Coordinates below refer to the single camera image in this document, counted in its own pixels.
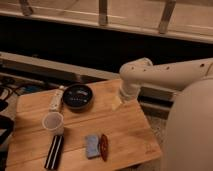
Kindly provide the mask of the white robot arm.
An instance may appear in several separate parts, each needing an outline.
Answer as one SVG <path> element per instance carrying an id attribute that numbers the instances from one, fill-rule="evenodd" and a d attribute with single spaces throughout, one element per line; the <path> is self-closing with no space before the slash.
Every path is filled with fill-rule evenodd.
<path id="1" fill-rule="evenodd" d="M 139 95 L 144 84 L 177 90 L 166 123 L 161 171 L 213 171 L 213 58 L 154 65 L 141 58 L 125 63 L 113 103 Z"/>

